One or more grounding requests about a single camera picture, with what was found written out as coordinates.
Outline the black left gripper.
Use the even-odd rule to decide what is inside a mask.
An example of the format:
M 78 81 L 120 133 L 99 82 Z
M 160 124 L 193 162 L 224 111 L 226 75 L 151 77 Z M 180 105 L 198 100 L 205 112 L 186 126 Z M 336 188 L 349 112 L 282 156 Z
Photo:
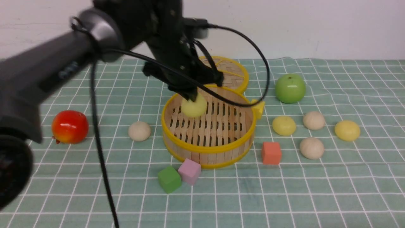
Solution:
M 224 74 L 216 68 L 213 59 L 204 50 L 209 66 L 198 57 L 195 39 L 188 39 L 184 35 L 183 19 L 168 19 L 164 21 L 146 44 L 152 51 L 156 61 L 171 69 L 177 70 L 200 84 L 215 84 L 223 86 Z M 186 101 L 195 102 L 198 87 L 194 85 L 174 85 L 173 92 L 179 94 Z

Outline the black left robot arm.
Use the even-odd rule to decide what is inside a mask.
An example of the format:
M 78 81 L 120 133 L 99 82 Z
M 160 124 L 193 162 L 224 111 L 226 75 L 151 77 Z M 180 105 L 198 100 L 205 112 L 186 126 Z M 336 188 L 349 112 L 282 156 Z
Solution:
M 197 86 L 222 86 L 223 73 L 198 59 L 194 38 L 207 37 L 205 19 L 183 17 L 181 0 L 94 0 L 72 18 L 72 30 L 1 62 L 1 209 L 25 188 L 33 157 L 26 140 L 42 142 L 40 105 L 86 66 L 114 62 L 146 42 L 157 63 L 143 73 L 194 99 Z

